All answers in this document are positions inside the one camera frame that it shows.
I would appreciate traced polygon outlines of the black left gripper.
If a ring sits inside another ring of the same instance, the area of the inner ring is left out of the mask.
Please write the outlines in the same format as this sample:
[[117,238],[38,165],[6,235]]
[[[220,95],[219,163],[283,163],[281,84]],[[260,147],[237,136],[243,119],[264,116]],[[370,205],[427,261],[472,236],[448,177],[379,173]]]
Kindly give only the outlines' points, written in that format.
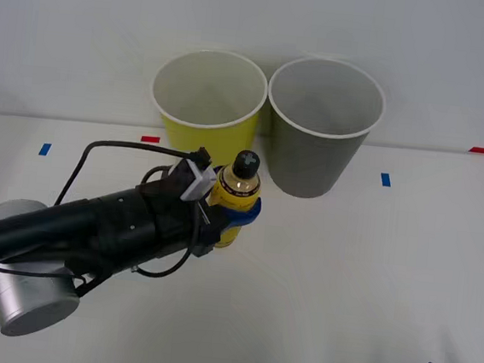
[[[215,179],[223,170],[213,168]],[[169,173],[166,169],[150,169],[137,187],[148,203],[155,221],[155,236],[159,240],[158,255],[171,255],[190,246],[193,235],[197,235],[191,251],[195,257],[211,253],[215,248],[231,245],[235,238],[224,237],[230,229],[251,225],[262,209],[260,197],[246,211],[208,205],[205,200],[183,201],[180,196],[189,187],[193,178]]]

